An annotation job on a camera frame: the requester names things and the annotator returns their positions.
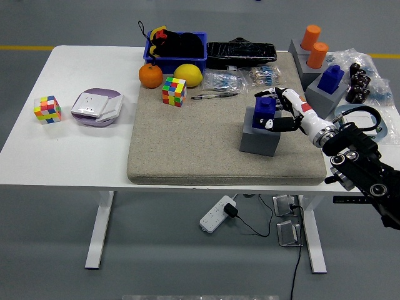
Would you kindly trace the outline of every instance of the blue cube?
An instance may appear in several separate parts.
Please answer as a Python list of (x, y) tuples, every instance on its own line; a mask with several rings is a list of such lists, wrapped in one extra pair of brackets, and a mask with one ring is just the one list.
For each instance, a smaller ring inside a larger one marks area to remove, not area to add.
[(259, 120), (267, 119), (273, 120), (275, 116), (275, 108), (276, 100), (271, 97), (257, 97), (256, 98), (256, 106), (254, 108), (254, 114), (252, 116), (252, 125), (253, 128), (265, 129), (261, 126)]
[(342, 80), (344, 71), (340, 70), (338, 65), (329, 66), (322, 74), (321, 80), (317, 87), (324, 92), (332, 95), (338, 88), (340, 80)]

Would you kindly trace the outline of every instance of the robotic arm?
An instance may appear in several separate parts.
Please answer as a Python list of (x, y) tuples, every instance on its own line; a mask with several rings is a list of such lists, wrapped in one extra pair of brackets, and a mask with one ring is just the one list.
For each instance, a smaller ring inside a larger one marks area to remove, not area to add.
[(306, 100), (292, 89), (273, 87), (255, 96), (274, 97), (277, 107), (293, 115), (291, 122), (287, 122), (287, 118), (260, 119), (260, 124), (270, 131), (300, 129), (313, 145), (322, 148), (323, 153), (331, 157), (332, 176), (327, 177), (325, 183), (339, 182), (347, 191), (357, 187), (381, 215), (384, 226), (400, 230), (400, 171), (380, 161), (378, 145), (364, 134), (364, 131), (376, 128), (381, 121), (375, 109), (363, 107), (343, 113), (368, 111), (376, 118), (374, 127), (360, 129), (350, 122), (337, 128), (334, 123), (342, 116), (332, 121), (321, 119)]

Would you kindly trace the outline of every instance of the lemon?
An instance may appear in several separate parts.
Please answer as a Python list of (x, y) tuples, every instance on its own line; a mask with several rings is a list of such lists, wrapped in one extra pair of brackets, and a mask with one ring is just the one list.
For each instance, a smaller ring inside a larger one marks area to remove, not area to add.
[(174, 77), (186, 80), (186, 86), (193, 88), (203, 80), (200, 69), (193, 64), (182, 64), (176, 68)]

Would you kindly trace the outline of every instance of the white power strip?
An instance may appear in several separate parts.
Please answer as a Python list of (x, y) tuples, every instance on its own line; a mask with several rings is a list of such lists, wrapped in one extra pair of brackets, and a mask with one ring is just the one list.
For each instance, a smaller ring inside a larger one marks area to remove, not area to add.
[(236, 202), (230, 197), (224, 196), (213, 208), (207, 212), (207, 214), (200, 220), (200, 226), (203, 231), (213, 233), (215, 229), (226, 219), (228, 214), (224, 212), (224, 206), (227, 203), (231, 203), (232, 206), (236, 207)]

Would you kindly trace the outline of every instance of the table foot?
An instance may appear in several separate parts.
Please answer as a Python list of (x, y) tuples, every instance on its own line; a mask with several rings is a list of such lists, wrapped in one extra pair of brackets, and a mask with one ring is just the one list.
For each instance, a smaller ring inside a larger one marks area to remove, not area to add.
[(304, 232), (306, 233), (308, 252), (310, 255), (311, 269), (314, 274), (325, 274), (326, 265), (321, 242), (319, 240), (314, 208), (322, 200), (323, 196), (305, 197), (299, 196), (299, 202), (304, 209)]
[(92, 239), (89, 246), (86, 259), (86, 269), (99, 269), (101, 254), (103, 252), (104, 239), (106, 238), (108, 219), (113, 203), (114, 192), (100, 192), (99, 208), (97, 210), (96, 221), (92, 233)]

